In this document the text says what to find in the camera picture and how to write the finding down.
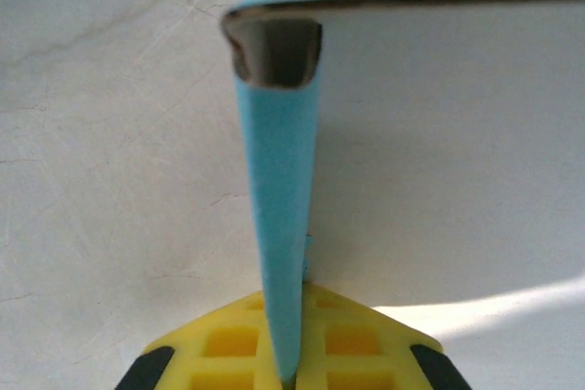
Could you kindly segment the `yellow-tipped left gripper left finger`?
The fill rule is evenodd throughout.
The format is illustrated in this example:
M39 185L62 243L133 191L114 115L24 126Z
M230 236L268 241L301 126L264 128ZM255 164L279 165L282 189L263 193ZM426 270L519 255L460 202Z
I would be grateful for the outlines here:
M260 292L148 344L118 389L280 389Z

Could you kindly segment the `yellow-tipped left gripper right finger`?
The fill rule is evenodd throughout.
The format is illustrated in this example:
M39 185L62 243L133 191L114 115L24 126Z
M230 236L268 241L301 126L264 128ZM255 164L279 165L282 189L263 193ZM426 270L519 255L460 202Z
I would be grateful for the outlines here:
M298 389L469 389L431 336L311 283L303 286Z

